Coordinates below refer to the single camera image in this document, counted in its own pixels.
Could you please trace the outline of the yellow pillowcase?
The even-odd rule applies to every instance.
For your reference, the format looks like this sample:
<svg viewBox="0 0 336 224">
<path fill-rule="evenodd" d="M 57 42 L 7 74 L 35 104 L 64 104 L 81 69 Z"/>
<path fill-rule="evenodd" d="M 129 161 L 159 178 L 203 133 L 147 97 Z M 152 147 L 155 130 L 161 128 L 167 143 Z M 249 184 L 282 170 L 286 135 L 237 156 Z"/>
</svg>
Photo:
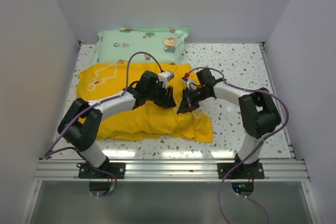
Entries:
<svg viewBox="0 0 336 224">
<path fill-rule="evenodd" d="M 78 74 L 77 97 L 86 101 L 103 99 L 120 92 L 125 83 L 139 80 L 145 71 L 159 73 L 155 63 L 98 63 Z M 211 143 L 213 130 L 210 118 L 195 110 L 177 114 L 177 108 L 163 109 L 148 101 L 145 105 L 121 112 L 101 122 L 98 140 L 140 141 L 163 135 Z"/>
</svg>

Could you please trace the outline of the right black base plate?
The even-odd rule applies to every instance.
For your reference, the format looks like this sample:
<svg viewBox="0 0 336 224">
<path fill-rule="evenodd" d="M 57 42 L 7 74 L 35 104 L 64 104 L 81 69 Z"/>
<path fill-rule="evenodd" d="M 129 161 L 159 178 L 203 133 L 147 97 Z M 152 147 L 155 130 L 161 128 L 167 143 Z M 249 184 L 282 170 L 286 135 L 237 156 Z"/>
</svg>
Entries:
<svg viewBox="0 0 336 224">
<path fill-rule="evenodd" d="M 264 179 L 264 169 L 261 163 L 242 164 L 232 172 L 228 173 L 236 163 L 218 163 L 218 178 L 223 179 Z"/>
</svg>

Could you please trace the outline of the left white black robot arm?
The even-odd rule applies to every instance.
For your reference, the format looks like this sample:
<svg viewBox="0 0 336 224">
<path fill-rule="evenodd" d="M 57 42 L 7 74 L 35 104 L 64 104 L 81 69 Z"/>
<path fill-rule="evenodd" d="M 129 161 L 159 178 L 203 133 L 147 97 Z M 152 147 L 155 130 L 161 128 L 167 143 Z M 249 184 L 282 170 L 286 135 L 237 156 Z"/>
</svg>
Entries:
<svg viewBox="0 0 336 224">
<path fill-rule="evenodd" d="M 135 86 L 102 100 L 74 100 L 58 126 L 58 133 L 84 160 L 79 164 L 79 178 L 123 178 L 124 165 L 114 166 L 96 143 L 102 121 L 121 112 L 134 110 L 146 102 L 168 109 L 176 106 L 171 71 L 156 74 L 146 71 Z"/>
</svg>

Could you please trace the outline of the green cartoon bear pillow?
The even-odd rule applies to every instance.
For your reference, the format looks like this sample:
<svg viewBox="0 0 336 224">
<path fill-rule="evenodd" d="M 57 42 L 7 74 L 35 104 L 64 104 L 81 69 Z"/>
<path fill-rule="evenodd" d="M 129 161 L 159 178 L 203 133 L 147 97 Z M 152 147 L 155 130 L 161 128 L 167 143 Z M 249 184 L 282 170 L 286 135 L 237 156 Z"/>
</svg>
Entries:
<svg viewBox="0 0 336 224">
<path fill-rule="evenodd" d="M 189 30 L 173 28 L 120 28 L 98 33 L 99 40 L 92 64 L 124 64 L 136 52 L 133 63 L 150 63 L 155 57 L 160 63 L 181 64 Z"/>
</svg>

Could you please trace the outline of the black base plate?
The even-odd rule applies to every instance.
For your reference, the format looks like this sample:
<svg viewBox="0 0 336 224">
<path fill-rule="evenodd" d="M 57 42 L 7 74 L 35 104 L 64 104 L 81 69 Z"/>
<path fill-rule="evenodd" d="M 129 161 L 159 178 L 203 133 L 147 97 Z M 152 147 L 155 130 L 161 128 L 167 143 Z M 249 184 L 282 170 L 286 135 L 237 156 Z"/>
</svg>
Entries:
<svg viewBox="0 0 336 224">
<path fill-rule="evenodd" d="M 242 164 L 232 172 L 228 173 L 236 163 L 218 163 L 218 178 L 223 179 L 264 179 L 264 169 L 261 163 Z"/>
<path fill-rule="evenodd" d="M 126 164 L 119 162 L 105 163 L 99 168 L 91 167 L 88 163 L 77 163 L 76 167 L 80 179 L 124 179 L 126 171 Z"/>
</svg>

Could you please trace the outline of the aluminium mounting rail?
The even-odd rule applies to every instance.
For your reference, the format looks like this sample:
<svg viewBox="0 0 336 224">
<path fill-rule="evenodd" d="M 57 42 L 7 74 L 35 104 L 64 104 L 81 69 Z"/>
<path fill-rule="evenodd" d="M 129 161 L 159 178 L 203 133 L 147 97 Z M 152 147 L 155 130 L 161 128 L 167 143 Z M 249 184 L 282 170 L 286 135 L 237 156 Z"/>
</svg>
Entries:
<svg viewBox="0 0 336 224">
<path fill-rule="evenodd" d="M 120 159 L 118 172 L 124 182 L 218 182 L 226 173 L 223 164 L 231 159 Z M 34 180 L 77 181 L 78 159 L 50 159 L 39 161 Z M 245 173 L 240 181 L 308 182 L 305 162 L 295 159 L 262 159 L 258 166 Z"/>
</svg>

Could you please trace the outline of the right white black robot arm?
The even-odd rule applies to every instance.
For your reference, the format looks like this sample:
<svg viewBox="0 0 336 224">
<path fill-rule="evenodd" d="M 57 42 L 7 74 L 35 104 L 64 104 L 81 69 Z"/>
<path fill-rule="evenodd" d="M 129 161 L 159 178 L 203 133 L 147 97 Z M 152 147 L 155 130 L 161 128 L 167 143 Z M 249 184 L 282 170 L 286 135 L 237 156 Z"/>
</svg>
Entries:
<svg viewBox="0 0 336 224">
<path fill-rule="evenodd" d="M 232 163 L 218 163 L 219 179 L 264 178 L 259 155 L 267 138 L 276 132 L 281 124 L 280 113 L 274 103 L 275 96 L 266 88 L 250 90 L 227 82 L 225 77 L 215 78 L 213 68 L 197 67 L 198 83 L 189 79 L 186 73 L 183 80 L 186 88 L 182 91 L 182 100 L 178 114 L 191 113 L 200 107 L 200 102 L 215 98 L 225 100 L 240 109 L 245 138 Z"/>
</svg>

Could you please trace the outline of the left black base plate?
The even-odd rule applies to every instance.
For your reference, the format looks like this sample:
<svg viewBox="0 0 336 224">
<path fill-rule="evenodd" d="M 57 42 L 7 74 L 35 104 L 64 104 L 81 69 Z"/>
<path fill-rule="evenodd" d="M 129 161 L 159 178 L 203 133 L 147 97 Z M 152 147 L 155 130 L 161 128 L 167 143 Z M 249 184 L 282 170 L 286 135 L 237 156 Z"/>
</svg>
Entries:
<svg viewBox="0 0 336 224">
<path fill-rule="evenodd" d="M 105 163 L 99 168 L 91 167 L 88 163 L 77 163 L 76 167 L 80 179 L 124 179 L 126 171 L 126 164 L 119 162 Z"/>
</svg>

